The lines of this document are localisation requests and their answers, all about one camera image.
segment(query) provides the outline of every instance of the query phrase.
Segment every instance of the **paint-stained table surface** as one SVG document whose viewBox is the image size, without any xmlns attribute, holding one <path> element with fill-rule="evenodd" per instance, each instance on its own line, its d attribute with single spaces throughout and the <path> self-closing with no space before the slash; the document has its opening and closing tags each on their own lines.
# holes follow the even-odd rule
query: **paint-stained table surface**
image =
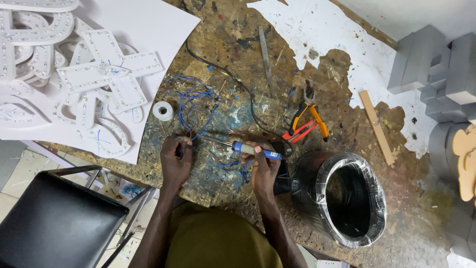
<svg viewBox="0 0 476 268">
<path fill-rule="evenodd" d="M 179 6 L 177 0 L 166 0 Z M 294 111 L 302 99 L 302 88 L 309 80 L 317 91 L 319 111 L 330 132 L 329 142 L 324 143 L 318 129 L 313 130 L 302 141 L 296 143 L 293 157 L 288 161 L 292 170 L 293 161 L 306 151 L 350 151 L 367 159 L 378 176 L 387 198 L 387 227 L 376 243 L 367 248 L 350 250 L 338 246 L 324 235 L 311 230 L 292 208 L 289 195 L 277 196 L 281 213 L 294 239 L 309 248 L 357 267 L 446 267 L 446 255 L 450 244 L 445 235 L 444 225 L 448 221 L 454 191 L 439 182 L 429 173 L 429 158 L 425 155 L 416 159 L 403 144 L 406 142 L 399 130 L 403 127 L 405 114 L 402 109 L 387 110 L 382 115 L 383 129 L 389 141 L 396 162 L 387 166 L 378 148 L 372 127 L 363 109 L 348 106 L 347 71 L 352 59 L 341 50 L 331 50 L 327 55 L 315 55 L 309 48 L 308 57 L 320 56 L 318 68 L 307 64 L 298 70 L 293 59 L 294 53 L 288 44 L 276 33 L 272 25 L 259 12 L 246 7 L 248 0 L 186 0 L 188 8 L 202 19 L 191 33 L 190 48 L 200 57 L 227 65 L 256 94 L 257 116 L 266 127 L 283 134 Z M 348 17 L 359 23 L 367 32 L 392 47 L 395 41 L 374 30 L 364 20 L 341 9 Z M 263 65 L 258 26 L 263 26 L 266 34 L 271 71 L 274 79 L 274 95 L 270 98 Z M 175 57 L 164 81 L 174 76 L 196 77 L 215 86 L 213 91 L 226 102 L 221 103 L 206 127 L 206 133 L 229 138 L 229 129 L 238 132 L 238 139 L 274 139 L 263 134 L 253 122 L 250 114 L 249 95 L 236 87 L 232 79 L 216 68 L 193 59 L 183 46 Z M 193 83 L 172 80 L 161 85 L 154 102 L 161 101 L 170 90 L 184 92 Z M 296 90 L 290 96 L 291 87 Z M 178 111 L 179 98 L 169 94 L 165 97 Z M 216 101 L 202 98 L 184 110 L 183 118 L 201 130 Z M 380 103 L 376 110 L 387 107 Z M 311 118 L 307 113 L 301 123 Z M 165 135 L 184 131 L 177 116 L 171 122 L 160 123 L 152 113 L 147 119 L 137 165 L 115 159 L 98 158 L 95 155 L 60 144 L 44 143 L 68 154 L 98 164 L 114 172 L 144 184 L 160 187 L 162 171 L 160 149 Z M 194 165 L 187 183 L 180 195 L 204 206 L 221 206 L 234 211 L 260 228 L 263 227 L 258 205 L 251 185 L 243 181 L 240 165 L 223 166 L 239 157 L 219 146 L 212 146 L 199 139 L 194 141 Z"/>
</svg>

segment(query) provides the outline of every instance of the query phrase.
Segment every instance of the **blue soldering iron handle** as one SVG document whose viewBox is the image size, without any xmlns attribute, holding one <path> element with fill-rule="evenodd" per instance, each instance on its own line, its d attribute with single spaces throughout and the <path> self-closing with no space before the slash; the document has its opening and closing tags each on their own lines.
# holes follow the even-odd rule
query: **blue soldering iron handle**
<svg viewBox="0 0 476 268">
<path fill-rule="evenodd" d="M 238 153 L 247 153 L 247 154 L 250 154 L 250 155 L 255 154 L 254 148 L 252 146 L 250 146 L 248 144 L 244 144 L 242 142 L 234 141 L 232 148 L 233 148 L 233 151 L 238 152 Z M 274 160 L 278 160 L 278 161 L 281 160 L 281 154 L 278 154 L 276 152 L 269 151 L 269 150 L 263 150 L 263 152 L 265 153 L 266 158 L 274 159 Z"/>
</svg>

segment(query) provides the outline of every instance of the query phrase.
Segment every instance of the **hand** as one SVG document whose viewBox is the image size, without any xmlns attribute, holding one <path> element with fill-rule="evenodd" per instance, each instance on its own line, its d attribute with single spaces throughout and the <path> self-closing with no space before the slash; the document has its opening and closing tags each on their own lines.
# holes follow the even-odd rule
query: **hand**
<svg viewBox="0 0 476 268">
<path fill-rule="evenodd" d="M 251 186 L 257 197 L 270 198 L 274 196 L 273 185 L 278 174 L 281 161 L 266 158 L 263 149 L 275 152 L 268 143 L 245 142 L 255 148 L 255 155 L 242 154 L 241 162 L 253 161 L 251 172 Z"/>
<path fill-rule="evenodd" d="M 182 151 L 182 158 L 176 151 Z M 160 164 L 164 183 L 162 189 L 171 194 L 179 193 L 180 186 L 187 179 L 192 167 L 192 141 L 185 136 L 172 134 L 165 138 L 160 151 Z"/>
</svg>

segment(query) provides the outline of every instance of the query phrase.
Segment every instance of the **wooden strip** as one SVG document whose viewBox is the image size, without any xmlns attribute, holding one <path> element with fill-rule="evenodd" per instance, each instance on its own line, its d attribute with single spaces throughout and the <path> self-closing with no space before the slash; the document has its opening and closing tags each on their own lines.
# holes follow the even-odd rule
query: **wooden strip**
<svg viewBox="0 0 476 268">
<path fill-rule="evenodd" d="M 382 127 L 380 126 L 380 124 L 376 125 L 378 123 L 377 114 L 375 112 L 374 106 L 372 105 L 370 97 L 368 96 L 367 90 L 359 92 L 359 95 L 360 95 L 360 98 L 362 99 L 362 103 L 364 104 L 365 112 L 367 113 L 367 116 L 370 120 L 370 124 L 372 125 L 372 128 L 374 129 L 374 133 L 375 133 L 375 136 L 377 137 L 378 145 L 380 146 L 380 149 L 382 150 L 385 161 L 388 165 L 391 165 L 395 162 L 395 159 L 393 158 L 392 151 L 390 150 L 390 146 L 388 146 L 388 142 L 387 142 L 387 139 L 385 138 Z"/>
</svg>

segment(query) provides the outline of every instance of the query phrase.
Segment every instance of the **pliers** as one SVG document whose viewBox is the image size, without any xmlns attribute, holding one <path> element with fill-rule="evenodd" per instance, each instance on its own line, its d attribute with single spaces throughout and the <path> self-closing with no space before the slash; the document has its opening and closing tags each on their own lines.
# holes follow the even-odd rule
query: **pliers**
<svg viewBox="0 0 476 268">
<path fill-rule="evenodd" d="M 311 110 L 312 115 L 314 116 L 314 119 L 319 125 L 322 139 L 324 140 L 324 142 L 327 142 L 329 137 L 329 131 L 327 130 L 326 124 L 322 121 L 321 115 L 317 112 L 317 109 L 319 109 L 315 103 L 317 93 L 314 91 L 312 99 L 309 99 L 306 96 L 306 89 L 304 89 L 303 92 L 304 92 L 304 101 L 299 104 L 299 110 L 296 112 L 296 114 L 293 117 L 293 120 L 291 121 L 291 127 L 288 130 L 288 134 L 291 137 L 294 136 L 294 132 L 296 130 L 296 126 L 298 124 L 299 118 L 307 110 L 307 108 L 309 108 Z"/>
</svg>

